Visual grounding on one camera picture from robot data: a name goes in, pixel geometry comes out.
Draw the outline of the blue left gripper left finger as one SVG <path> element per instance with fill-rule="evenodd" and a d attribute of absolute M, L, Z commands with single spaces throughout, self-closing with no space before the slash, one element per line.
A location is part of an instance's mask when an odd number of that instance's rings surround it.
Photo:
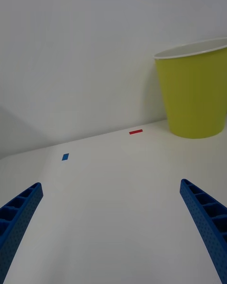
<path fill-rule="evenodd" d="M 43 197 L 37 182 L 0 208 L 0 283 L 4 283 L 10 265 L 26 229 Z"/>

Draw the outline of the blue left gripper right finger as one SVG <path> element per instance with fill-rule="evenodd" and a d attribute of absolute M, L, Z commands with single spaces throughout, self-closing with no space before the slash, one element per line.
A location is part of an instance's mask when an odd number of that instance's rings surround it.
<path fill-rule="evenodd" d="M 227 208 L 187 179 L 182 196 L 223 284 L 227 283 Z"/>

